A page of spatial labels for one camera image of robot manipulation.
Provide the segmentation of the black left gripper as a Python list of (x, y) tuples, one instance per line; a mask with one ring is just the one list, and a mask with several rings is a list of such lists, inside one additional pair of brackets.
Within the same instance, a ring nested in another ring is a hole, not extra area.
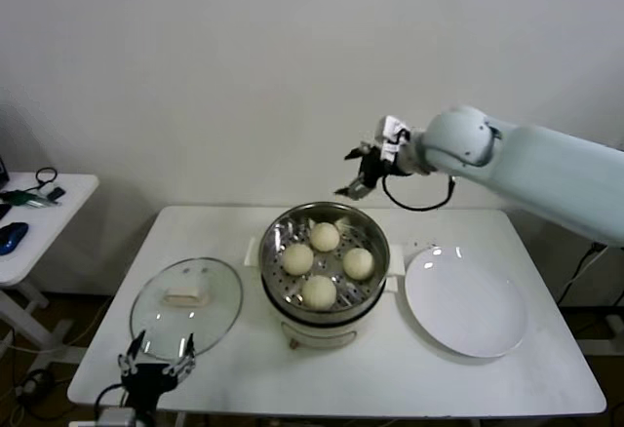
[(127, 393), (124, 408), (155, 410), (162, 395), (173, 391), (180, 378), (186, 378), (194, 370), (195, 341), (191, 332), (183, 340), (182, 353), (173, 364), (137, 363), (137, 355), (145, 337), (142, 330), (135, 337), (125, 354), (118, 356), (121, 383)]

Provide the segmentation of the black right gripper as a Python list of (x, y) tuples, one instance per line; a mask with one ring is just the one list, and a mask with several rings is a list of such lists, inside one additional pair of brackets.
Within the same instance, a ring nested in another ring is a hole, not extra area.
[(358, 176), (348, 185), (336, 189), (334, 195), (360, 201), (373, 191), (380, 179), (398, 174), (396, 165), (383, 160), (381, 150), (376, 146), (371, 147), (367, 142), (361, 142), (344, 156), (344, 160), (358, 158), (362, 158)]

